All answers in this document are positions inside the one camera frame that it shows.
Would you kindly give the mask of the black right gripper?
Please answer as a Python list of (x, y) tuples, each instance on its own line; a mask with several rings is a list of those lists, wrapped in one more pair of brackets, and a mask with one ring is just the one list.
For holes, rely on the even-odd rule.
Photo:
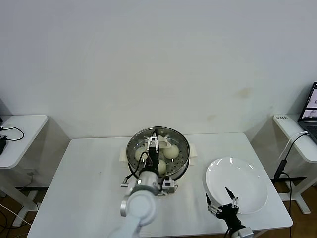
[(233, 194), (229, 188), (225, 187), (225, 190), (228, 196), (231, 199), (231, 202), (220, 206), (219, 208), (213, 206), (211, 200), (208, 195), (206, 195), (207, 208), (208, 211), (212, 214), (216, 214), (218, 219), (224, 220), (230, 230), (238, 230), (240, 229), (240, 220), (237, 217), (237, 213), (239, 211), (238, 207), (238, 197)]

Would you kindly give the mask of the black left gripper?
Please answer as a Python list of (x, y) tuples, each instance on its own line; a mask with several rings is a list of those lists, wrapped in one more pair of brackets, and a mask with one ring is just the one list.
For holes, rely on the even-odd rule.
[(149, 169), (154, 173), (158, 173), (158, 165), (159, 165), (159, 139), (158, 139), (158, 129), (155, 129), (152, 136), (150, 136), (147, 140), (147, 150), (148, 157), (150, 159)]

